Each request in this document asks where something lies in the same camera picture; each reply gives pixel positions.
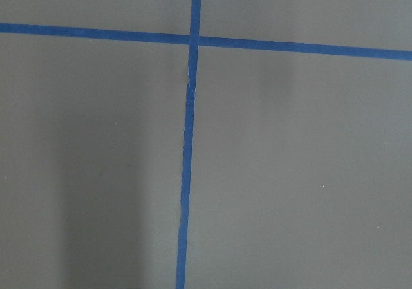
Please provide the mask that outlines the brown paper table cover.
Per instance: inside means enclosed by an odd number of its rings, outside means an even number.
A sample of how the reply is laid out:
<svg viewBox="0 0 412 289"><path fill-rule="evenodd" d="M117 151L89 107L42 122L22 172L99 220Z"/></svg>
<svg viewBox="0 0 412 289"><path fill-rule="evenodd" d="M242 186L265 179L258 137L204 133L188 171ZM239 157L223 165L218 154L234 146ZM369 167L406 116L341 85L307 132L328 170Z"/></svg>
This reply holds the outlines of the brown paper table cover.
<svg viewBox="0 0 412 289"><path fill-rule="evenodd" d="M174 288L192 0L1 0L1 287ZM411 287L411 62L200 46L186 288Z"/></svg>

